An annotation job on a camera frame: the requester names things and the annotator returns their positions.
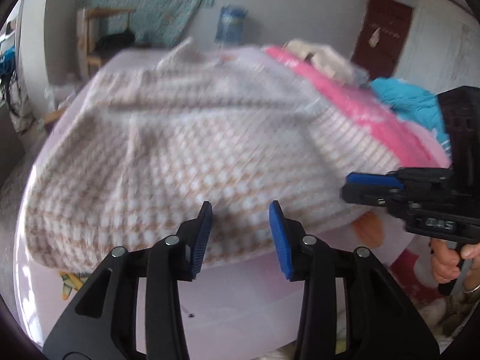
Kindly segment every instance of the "fleece blanket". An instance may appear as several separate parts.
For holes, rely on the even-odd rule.
[[[27,196],[32,257],[90,272],[117,245],[152,246],[214,209],[206,265],[273,250],[268,204],[318,234],[364,212],[339,188],[398,158],[309,83],[255,63],[205,60],[189,42],[155,69],[94,78]]]
[[[265,52],[311,82],[349,120],[368,130],[373,137],[394,152],[403,167],[439,166],[438,161],[417,135],[387,107],[382,106],[371,91],[342,86],[311,64],[300,61],[279,47],[267,47]]]

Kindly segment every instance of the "white cabinet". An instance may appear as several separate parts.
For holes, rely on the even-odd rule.
[[[480,87],[480,26],[448,0],[418,0],[394,74],[433,93]]]

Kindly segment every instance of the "human hand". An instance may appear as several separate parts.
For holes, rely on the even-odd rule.
[[[448,249],[446,242],[442,239],[432,238],[430,247],[433,253],[431,268],[435,280],[444,284],[457,279],[460,275],[457,267],[460,262],[458,253]],[[472,266],[463,282],[465,290],[473,290],[480,284],[480,244],[465,245],[460,254],[464,260],[473,259]]]

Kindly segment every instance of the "door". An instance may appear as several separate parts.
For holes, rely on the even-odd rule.
[[[480,87],[480,26],[448,0],[418,0],[395,77],[441,93]]]
[[[369,0],[352,62],[370,78],[390,77],[397,66],[412,20],[413,9],[393,0]]]

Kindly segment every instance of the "bracelet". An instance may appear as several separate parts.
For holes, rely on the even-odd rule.
[[[471,289],[469,291],[465,290],[464,286],[462,286],[462,289],[463,289],[464,294],[473,294],[474,292],[480,290],[480,284],[478,286],[476,286],[474,289]]]

